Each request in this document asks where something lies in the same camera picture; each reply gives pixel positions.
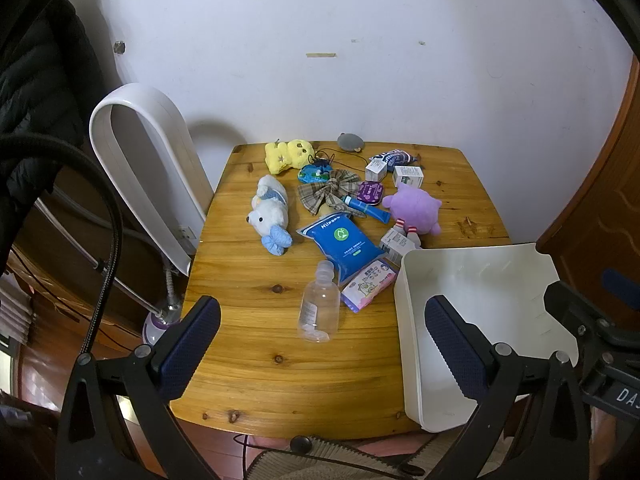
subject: plastic bottle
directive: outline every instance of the plastic bottle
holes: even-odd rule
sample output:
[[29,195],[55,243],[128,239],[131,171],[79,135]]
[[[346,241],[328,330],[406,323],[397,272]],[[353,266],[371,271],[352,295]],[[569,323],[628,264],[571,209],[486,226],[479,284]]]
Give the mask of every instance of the plastic bottle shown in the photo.
[[329,341],[338,330],[340,319],[340,289],[334,283],[334,264],[318,263],[316,280],[305,288],[300,305],[298,333],[315,343]]

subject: table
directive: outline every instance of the table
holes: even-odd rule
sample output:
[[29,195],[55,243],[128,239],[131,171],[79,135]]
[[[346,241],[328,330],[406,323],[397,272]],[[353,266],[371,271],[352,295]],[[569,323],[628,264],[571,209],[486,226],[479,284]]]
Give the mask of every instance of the table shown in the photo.
[[[338,150],[316,142],[316,150]],[[502,221],[459,150],[367,142],[362,156],[393,148],[420,155],[422,188],[442,200],[442,234],[422,237],[423,247],[509,244]],[[364,161],[349,153],[335,159],[364,178]],[[296,327],[303,290],[314,278],[322,253],[295,233],[316,218],[297,194],[298,170],[278,179],[289,195],[289,229],[294,244],[273,256],[246,222],[257,181],[267,174],[264,145],[236,146],[209,209],[193,263],[184,313],[203,294],[216,298],[222,325],[182,398],[176,416],[219,430],[290,438],[369,438],[418,429],[404,414],[398,324],[393,287],[360,313],[341,307],[336,337],[313,344]],[[385,193],[396,188],[388,174]],[[375,243],[391,227],[355,219]]]

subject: black puffer jacket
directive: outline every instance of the black puffer jacket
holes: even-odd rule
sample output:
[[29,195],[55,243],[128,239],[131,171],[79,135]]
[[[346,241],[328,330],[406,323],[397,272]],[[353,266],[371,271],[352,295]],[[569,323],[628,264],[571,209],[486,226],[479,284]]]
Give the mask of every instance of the black puffer jacket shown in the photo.
[[[34,132],[80,146],[105,94],[76,10],[68,0],[53,0],[0,73],[0,135]],[[40,158],[0,162],[0,269],[29,209],[59,169]]]

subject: green circle logo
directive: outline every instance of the green circle logo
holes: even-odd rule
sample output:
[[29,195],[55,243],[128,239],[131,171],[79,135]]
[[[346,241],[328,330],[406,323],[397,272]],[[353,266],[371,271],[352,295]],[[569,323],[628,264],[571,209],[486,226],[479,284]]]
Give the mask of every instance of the green circle logo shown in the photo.
[[338,227],[334,231],[334,237],[336,240],[340,240],[342,242],[349,237],[349,232],[344,227]]

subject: blue tube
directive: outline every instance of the blue tube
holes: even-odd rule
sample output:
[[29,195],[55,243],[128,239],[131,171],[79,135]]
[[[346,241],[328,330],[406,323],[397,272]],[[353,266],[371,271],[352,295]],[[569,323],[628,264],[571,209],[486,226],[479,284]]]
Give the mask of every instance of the blue tube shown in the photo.
[[344,203],[349,207],[357,209],[358,211],[362,211],[365,215],[369,215],[376,220],[380,220],[383,224],[388,224],[389,220],[391,220],[391,213],[389,211],[382,211],[382,209],[378,209],[377,207],[373,207],[372,205],[365,204],[360,200],[353,198],[351,196],[345,196],[342,198]]

